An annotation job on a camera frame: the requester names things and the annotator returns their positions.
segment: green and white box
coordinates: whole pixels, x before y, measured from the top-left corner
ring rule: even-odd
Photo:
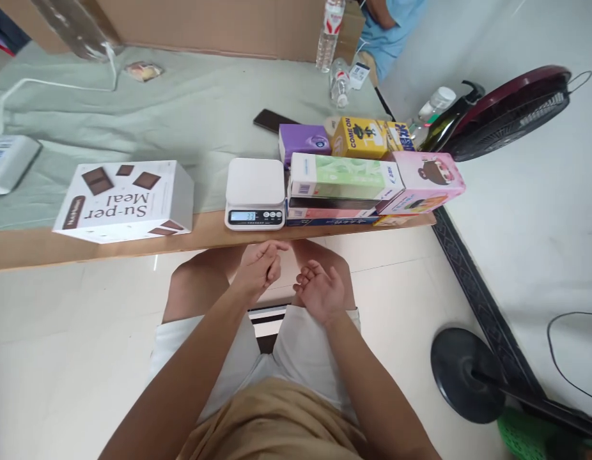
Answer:
[[[394,162],[292,155],[292,196],[389,200],[405,190]]]

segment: fan grille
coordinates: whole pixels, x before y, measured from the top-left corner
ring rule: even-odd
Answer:
[[[527,85],[477,115],[443,150],[456,161],[480,157],[542,126],[568,104],[564,78]]]

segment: power strip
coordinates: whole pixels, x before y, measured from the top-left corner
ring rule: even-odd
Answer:
[[[0,195],[10,193],[40,151],[40,144],[23,135],[0,135]]]

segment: wooden board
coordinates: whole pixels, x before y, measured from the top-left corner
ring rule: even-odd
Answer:
[[[269,239],[298,240],[347,233],[381,231],[436,223],[432,213],[420,214],[397,227],[371,225],[284,227],[279,231],[231,231],[224,225],[224,212],[194,215],[192,233],[99,245],[53,233],[50,228],[0,231],[0,271],[58,265],[114,257],[137,257],[167,252],[185,252],[212,247],[259,243]]]

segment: white tile floor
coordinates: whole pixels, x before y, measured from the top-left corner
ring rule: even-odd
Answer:
[[[429,227],[319,238],[349,262],[362,334],[445,460],[506,459],[461,419],[429,364],[437,330],[476,330]],[[171,272],[193,253],[0,273],[0,460],[94,460],[142,391]],[[293,254],[264,300],[289,299]]]

